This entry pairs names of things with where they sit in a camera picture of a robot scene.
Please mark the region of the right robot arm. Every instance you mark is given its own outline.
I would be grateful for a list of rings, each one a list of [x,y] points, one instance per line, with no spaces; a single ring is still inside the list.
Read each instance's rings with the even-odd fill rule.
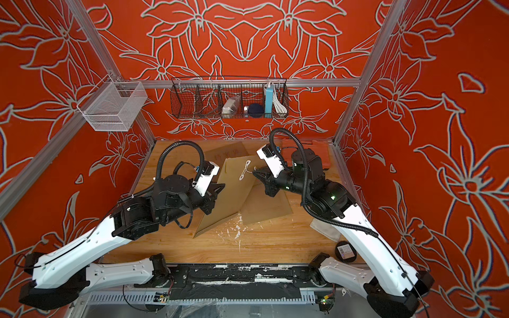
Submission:
[[[363,270],[321,253],[310,263],[318,278],[364,297],[380,317],[413,317],[433,286],[432,275],[416,270],[389,246],[346,188],[326,178],[322,159],[284,128],[272,130],[257,154],[266,167],[253,174],[266,195],[299,194],[302,208],[338,230],[368,266]]]

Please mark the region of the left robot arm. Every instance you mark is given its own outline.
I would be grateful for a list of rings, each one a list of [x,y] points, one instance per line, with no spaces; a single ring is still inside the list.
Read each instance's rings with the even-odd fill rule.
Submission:
[[[189,146],[199,155],[196,175],[187,179],[173,172],[162,176],[166,156],[178,147]],[[157,232],[160,227],[192,217],[196,209],[209,215],[225,184],[213,178],[220,168],[207,161],[192,141],[171,144],[159,157],[155,180],[148,188],[120,200],[92,230],[51,253],[26,255],[24,271],[31,280],[20,289],[19,302],[38,310],[55,310],[75,302],[81,295],[133,285],[162,288],[174,283],[164,255],[136,262],[98,264],[105,254]]]

